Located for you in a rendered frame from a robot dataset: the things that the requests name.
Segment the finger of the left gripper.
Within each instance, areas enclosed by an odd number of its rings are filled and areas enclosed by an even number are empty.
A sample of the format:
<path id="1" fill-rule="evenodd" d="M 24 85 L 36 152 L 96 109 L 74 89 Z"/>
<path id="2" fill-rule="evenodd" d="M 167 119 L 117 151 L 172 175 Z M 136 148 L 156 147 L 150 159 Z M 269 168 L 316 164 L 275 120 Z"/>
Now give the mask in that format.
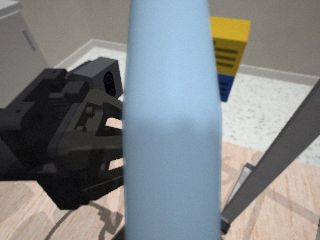
<path id="1" fill-rule="evenodd" d="M 102 136 L 107 119 L 122 121 L 123 102 L 100 89 L 90 89 L 58 145 L 67 171 L 123 158 L 122 136 Z"/>
<path id="2" fill-rule="evenodd" d="M 122 136 L 122 129 L 105 126 L 102 136 Z M 80 189 L 86 201 L 96 201 L 124 185 L 123 166 L 109 170 L 110 162 L 88 167 Z"/>

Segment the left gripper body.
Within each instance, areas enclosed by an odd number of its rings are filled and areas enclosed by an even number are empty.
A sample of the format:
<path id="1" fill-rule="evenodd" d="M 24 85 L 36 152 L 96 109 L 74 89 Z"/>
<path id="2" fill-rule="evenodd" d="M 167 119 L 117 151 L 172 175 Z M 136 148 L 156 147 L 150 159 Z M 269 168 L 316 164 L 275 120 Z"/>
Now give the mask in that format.
<path id="1" fill-rule="evenodd" d="M 88 168 L 67 171 L 58 155 L 59 142 L 90 90 L 73 72 L 90 62 L 69 72 L 44 69 L 0 108 L 0 181 L 37 181 L 60 210 L 90 202 L 80 191 Z"/>

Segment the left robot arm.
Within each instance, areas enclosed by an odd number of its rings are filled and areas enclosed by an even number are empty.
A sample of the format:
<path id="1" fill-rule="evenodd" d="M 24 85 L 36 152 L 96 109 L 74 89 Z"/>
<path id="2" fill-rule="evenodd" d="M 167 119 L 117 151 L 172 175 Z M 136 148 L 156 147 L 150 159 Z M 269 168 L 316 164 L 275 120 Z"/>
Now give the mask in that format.
<path id="1" fill-rule="evenodd" d="M 90 89 L 100 89 L 117 99 L 123 94 L 117 59 L 100 56 L 73 72 L 73 76 L 75 81 L 87 81 Z"/>

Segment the grey metal hanging rack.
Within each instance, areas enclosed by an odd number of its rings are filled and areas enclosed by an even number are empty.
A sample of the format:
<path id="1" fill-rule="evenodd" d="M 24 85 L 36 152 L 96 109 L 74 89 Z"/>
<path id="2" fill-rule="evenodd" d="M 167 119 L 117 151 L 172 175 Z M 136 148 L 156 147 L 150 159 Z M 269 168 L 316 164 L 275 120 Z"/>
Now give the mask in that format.
<path id="1" fill-rule="evenodd" d="M 224 234 L 228 233 L 232 222 L 319 135 L 320 79 L 288 120 L 258 163 L 255 166 L 248 162 L 246 163 L 229 200 L 242 182 L 244 182 L 234 199 L 224 208 L 221 214 L 221 231 Z"/>

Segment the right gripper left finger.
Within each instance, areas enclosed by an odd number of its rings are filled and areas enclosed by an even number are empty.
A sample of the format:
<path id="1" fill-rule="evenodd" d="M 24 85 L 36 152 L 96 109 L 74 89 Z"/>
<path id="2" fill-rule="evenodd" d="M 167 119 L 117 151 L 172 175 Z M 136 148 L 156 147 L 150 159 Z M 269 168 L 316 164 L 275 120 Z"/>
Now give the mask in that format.
<path id="1" fill-rule="evenodd" d="M 125 224 L 111 240 L 125 240 Z"/>

